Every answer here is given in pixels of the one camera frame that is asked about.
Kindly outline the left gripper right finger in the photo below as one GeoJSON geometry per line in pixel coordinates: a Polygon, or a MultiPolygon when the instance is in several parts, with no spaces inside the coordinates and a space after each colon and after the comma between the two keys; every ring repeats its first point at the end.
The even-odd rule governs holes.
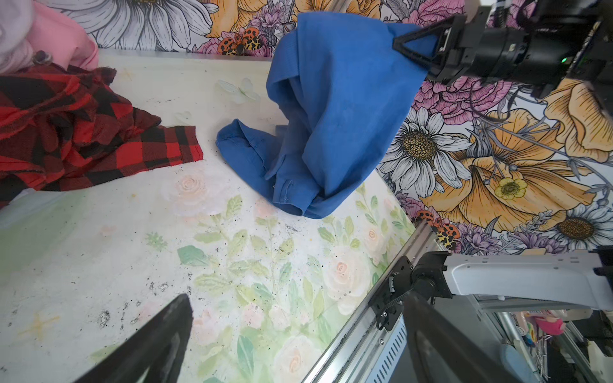
{"type": "Polygon", "coordinates": [[[418,293],[403,301],[407,349],[417,382],[517,382],[418,293]]]}

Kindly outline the aluminium front rail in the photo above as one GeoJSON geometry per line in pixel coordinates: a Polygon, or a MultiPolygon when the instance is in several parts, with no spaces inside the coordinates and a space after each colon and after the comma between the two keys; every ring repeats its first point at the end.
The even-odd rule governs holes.
{"type": "Polygon", "coordinates": [[[547,341],[521,330],[529,311],[612,308],[612,249],[454,255],[420,223],[307,374],[309,382],[417,382],[403,301],[414,291],[517,382],[547,381],[547,341]]]}

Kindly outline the red black plaid cloth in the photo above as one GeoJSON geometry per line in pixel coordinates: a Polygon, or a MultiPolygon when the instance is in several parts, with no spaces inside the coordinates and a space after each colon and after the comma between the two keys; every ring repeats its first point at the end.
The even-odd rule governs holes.
{"type": "Polygon", "coordinates": [[[1,206],[201,161],[193,126],[166,128],[110,88],[116,70],[35,65],[1,77],[1,206]]]}

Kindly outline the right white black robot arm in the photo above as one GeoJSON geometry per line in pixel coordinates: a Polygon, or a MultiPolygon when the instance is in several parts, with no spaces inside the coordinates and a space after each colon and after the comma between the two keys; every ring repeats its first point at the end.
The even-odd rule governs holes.
{"type": "Polygon", "coordinates": [[[452,295],[612,308],[610,1],[385,1],[438,38],[378,171],[452,295]]]}

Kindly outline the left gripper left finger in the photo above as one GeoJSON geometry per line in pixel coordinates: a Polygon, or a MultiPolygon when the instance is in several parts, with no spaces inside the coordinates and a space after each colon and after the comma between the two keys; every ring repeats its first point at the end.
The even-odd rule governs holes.
{"type": "Polygon", "coordinates": [[[193,326],[193,308],[178,295],[79,382],[176,382],[193,326]]]}

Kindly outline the pink cloth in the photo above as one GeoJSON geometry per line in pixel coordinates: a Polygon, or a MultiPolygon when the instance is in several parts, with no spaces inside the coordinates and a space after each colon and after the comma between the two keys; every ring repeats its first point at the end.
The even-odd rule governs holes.
{"type": "Polygon", "coordinates": [[[97,43],[85,29],[60,13],[38,2],[34,6],[34,21],[25,41],[34,52],[49,54],[52,62],[62,68],[75,66],[94,70],[99,65],[97,43]]]}

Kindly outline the pale lilac white cloth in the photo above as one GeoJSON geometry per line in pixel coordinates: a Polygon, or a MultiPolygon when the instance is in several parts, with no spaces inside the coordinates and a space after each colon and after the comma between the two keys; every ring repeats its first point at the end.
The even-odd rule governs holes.
{"type": "Polygon", "coordinates": [[[31,64],[34,53],[26,38],[34,16],[30,0],[1,1],[1,74],[14,73],[31,64]]]}

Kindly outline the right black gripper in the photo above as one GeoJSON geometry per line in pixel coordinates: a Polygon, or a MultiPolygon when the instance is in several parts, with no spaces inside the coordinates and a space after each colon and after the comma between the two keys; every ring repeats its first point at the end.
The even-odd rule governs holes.
{"type": "Polygon", "coordinates": [[[460,77],[511,81],[544,96],[571,73],[594,26],[593,9],[540,12],[525,25],[489,27],[489,10],[471,21],[455,15],[394,39],[393,49],[429,70],[428,80],[449,85],[460,77]]]}

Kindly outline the blue cloth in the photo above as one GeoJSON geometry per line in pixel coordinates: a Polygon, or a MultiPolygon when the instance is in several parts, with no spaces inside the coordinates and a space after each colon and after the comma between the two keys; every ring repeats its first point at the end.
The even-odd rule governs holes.
{"type": "Polygon", "coordinates": [[[426,79],[393,47],[417,30],[355,14],[300,14],[266,84],[287,124],[269,134],[233,121],[217,134],[221,156],[280,210],[330,215],[380,163],[426,79]]]}

